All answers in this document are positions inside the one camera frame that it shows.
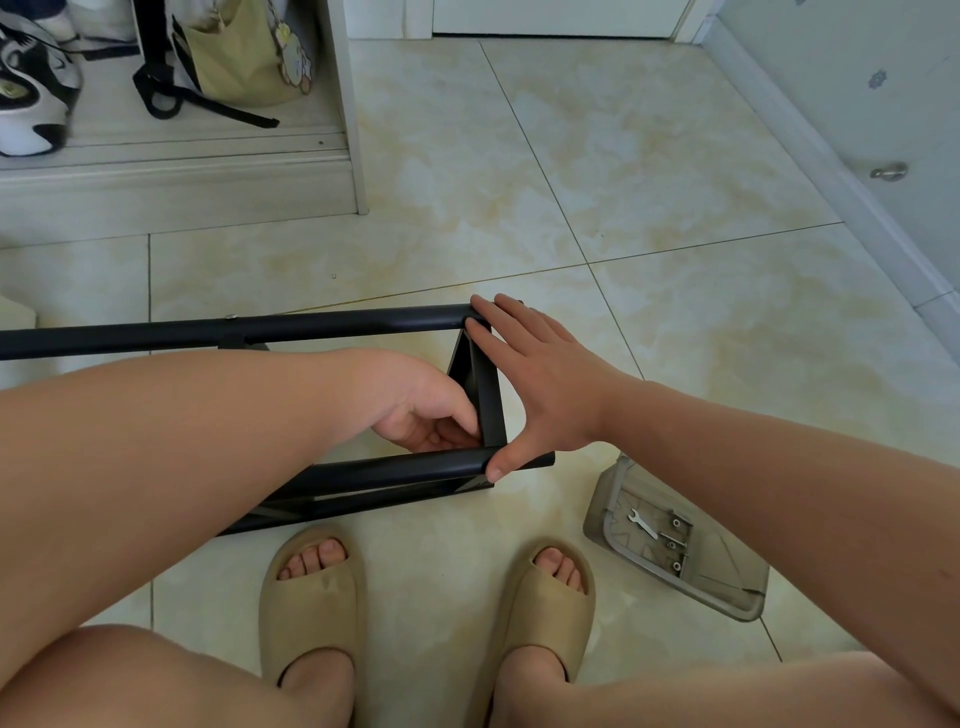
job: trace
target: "person's left hand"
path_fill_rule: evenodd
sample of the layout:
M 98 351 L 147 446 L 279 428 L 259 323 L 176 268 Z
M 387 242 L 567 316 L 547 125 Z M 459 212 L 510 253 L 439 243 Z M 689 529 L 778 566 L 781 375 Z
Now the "person's left hand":
M 463 387 L 412 356 L 392 356 L 390 369 L 402 391 L 372 426 L 376 434 L 411 452 L 479 447 L 476 411 Z

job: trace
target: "hand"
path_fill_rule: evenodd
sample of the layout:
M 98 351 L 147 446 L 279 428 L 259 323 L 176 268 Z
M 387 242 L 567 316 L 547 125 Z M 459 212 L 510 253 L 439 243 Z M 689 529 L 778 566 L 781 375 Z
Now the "hand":
M 605 413 L 632 377 L 590 352 L 563 325 L 502 293 L 470 304 L 503 337 L 473 319 L 470 338 L 514 385 L 527 413 L 523 431 L 487 467 L 495 482 L 551 450 L 604 439 Z
M 413 356 L 379 358 L 395 399 L 372 426 L 376 434 L 411 452 L 479 447 L 476 411 L 459 384 Z

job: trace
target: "beige slide sandal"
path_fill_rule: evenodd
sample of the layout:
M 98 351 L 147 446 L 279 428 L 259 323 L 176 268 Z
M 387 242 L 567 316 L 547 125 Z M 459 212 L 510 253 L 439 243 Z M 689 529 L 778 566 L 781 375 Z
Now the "beige slide sandal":
M 276 576 L 309 546 L 336 539 L 347 558 L 336 566 L 284 581 Z M 367 583 L 363 558 L 353 540 L 332 525 L 311 526 L 280 547 L 260 590 L 260 670 L 279 685 L 298 657 L 321 647 L 346 652 L 355 680 L 350 725 L 366 726 Z
M 580 571 L 583 594 L 534 565 L 537 554 L 551 546 Z M 518 647 L 535 645 L 550 650 L 564 666 L 567 682 L 574 682 L 587 651 L 595 605 L 593 571 L 580 549 L 550 537 L 524 546 L 507 572 L 487 657 L 467 710 L 467 728 L 487 725 L 497 672 L 504 658 Z

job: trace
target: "black metal frame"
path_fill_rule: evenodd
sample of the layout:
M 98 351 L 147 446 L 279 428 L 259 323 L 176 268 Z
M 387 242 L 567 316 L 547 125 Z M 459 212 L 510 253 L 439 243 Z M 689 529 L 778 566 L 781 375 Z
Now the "black metal frame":
M 0 361 L 198 347 L 266 350 L 276 341 L 460 330 L 447 373 L 464 387 L 477 409 L 482 447 L 310 466 L 224 531 L 240 533 L 491 488 L 484 470 L 507 444 L 507 431 L 496 368 L 467 336 L 467 318 L 487 326 L 473 308 L 458 304 L 20 329 L 0 331 Z M 553 463 L 550 452 L 524 467 Z

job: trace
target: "marble floor tile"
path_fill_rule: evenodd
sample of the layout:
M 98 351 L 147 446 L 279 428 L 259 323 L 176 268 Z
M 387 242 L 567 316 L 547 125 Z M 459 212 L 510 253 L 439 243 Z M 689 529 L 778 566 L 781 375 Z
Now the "marble floor tile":
M 147 321 L 147 236 L 0 251 L 0 292 L 37 314 L 42 328 Z M 136 354 L 0 362 L 0 389 Z M 150 627 L 150 585 L 94 618 Z
M 370 214 L 154 235 L 157 321 L 583 263 L 475 40 L 351 44 Z
M 483 47 L 590 261 L 839 220 L 699 47 Z
M 636 365 L 586 266 L 435 289 L 364 307 L 462 303 L 503 290 L 543 308 L 623 371 Z M 455 332 L 364 339 L 445 366 Z M 341 340 L 341 344 L 360 343 Z M 309 351 L 317 343 L 287 348 Z M 523 410 L 501 378 L 508 432 Z M 385 454 L 361 436 L 331 458 Z M 550 469 L 514 473 L 494 489 L 342 517 L 364 549 L 370 591 L 369 673 L 374 724 L 457 725 L 483 656 L 504 570 L 520 544 L 563 536 L 588 555 L 597 615 L 581 679 L 596 683 L 643 668 L 776 661 L 759 622 L 739 624 L 631 569 L 582 535 L 607 445 L 559 453 Z M 193 649 L 258 671 L 257 599 L 264 570 L 299 527 L 215 539 L 155 582 L 156 630 Z
M 592 266 L 647 378 L 960 465 L 960 369 L 844 225 Z M 853 639 L 778 574 L 784 659 Z

